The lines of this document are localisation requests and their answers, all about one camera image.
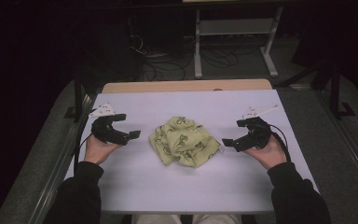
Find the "folded garment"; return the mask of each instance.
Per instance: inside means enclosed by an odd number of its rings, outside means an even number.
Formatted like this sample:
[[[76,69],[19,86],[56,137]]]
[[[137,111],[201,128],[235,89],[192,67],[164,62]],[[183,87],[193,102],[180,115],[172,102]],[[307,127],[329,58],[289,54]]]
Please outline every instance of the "folded garment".
[[[153,150],[165,165],[177,161],[200,167],[220,148],[220,144],[193,119],[172,117],[149,136]]]

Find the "white tabletop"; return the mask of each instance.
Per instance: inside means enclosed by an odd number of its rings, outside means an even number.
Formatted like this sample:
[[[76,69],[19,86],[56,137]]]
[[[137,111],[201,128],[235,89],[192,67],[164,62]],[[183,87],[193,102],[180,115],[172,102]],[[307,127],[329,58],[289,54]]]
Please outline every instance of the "white tabletop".
[[[285,134],[298,172],[312,182],[278,93],[269,91],[185,91],[99,94],[94,108],[110,103],[127,120],[114,122],[118,131],[141,130],[141,136],[116,150],[102,164],[99,182],[102,209],[120,213],[241,213],[273,211],[272,186],[266,170],[251,156],[226,147],[194,169],[177,163],[165,166],[153,151],[148,136],[173,116],[193,119],[217,141],[247,134],[236,121],[249,106],[278,105],[261,118]],[[90,134],[89,119],[83,139]],[[81,148],[80,160],[85,148]],[[73,175],[70,165],[67,177]]]

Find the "cloth fold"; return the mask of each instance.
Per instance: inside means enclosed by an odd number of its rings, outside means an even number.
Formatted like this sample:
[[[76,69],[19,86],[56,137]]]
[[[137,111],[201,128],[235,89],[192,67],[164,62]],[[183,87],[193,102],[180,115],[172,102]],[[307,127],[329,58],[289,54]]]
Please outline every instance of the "cloth fold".
[[[149,136],[157,156],[165,165],[177,161],[184,166],[200,167],[209,160],[220,144],[193,119],[172,117]]]

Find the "person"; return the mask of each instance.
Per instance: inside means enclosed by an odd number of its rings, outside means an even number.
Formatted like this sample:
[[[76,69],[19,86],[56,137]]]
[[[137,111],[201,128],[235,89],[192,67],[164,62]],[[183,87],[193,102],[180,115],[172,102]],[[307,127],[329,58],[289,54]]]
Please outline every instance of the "person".
[[[98,180],[103,175],[99,166],[120,145],[105,144],[93,135],[87,141],[86,155],[74,177],[59,187],[56,200],[49,209],[44,223],[99,223],[101,198]],[[267,169],[274,187],[271,200],[277,224],[331,223],[322,196],[303,179],[292,162],[287,162],[281,145],[272,135],[264,148],[250,148],[245,153],[253,156]],[[177,215],[137,215],[133,223],[180,223]],[[241,216],[196,215],[193,223],[241,223]]]

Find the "floor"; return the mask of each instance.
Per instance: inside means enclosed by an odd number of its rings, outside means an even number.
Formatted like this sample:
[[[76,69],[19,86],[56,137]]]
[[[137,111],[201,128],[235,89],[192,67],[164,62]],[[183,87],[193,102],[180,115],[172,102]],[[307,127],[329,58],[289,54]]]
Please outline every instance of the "floor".
[[[303,67],[291,63],[298,38],[284,36],[276,39],[270,55],[279,76],[271,78],[259,47],[266,37],[232,36],[201,40],[202,79],[266,78],[272,84],[280,83],[302,71]],[[146,62],[139,81],[192,80],[191,38],[186,39],[189,51],[183,58],[148,49]],[[340,102],[349,103],[356,116],[337,120],[331,116],[325,99],[329,86],[322,92],[310,89],[315,74],[299,80],[291,88],[277,89],[304,157],[323,195],[333,223],[358,224],[358,165],[353,158],[353,144],[358,148],[358,92],[346,79],[341,79]],[[46,185],[54,176],[51,170],[62,157],[62,146],[68,144],[74,123],[63,119],[69,106],[73,106],[73,83],[57,99],[34,148],[24,164],[21,174],[7,197],[1,212],[0,223],[38,223],[44,211],[35,208],[49,203]],[[344,127],[352,141],[339,129]],[[122,215],[103,212],[102,224],[121,223]],[[257,223],[274,223],[273,214],[256,216]]]

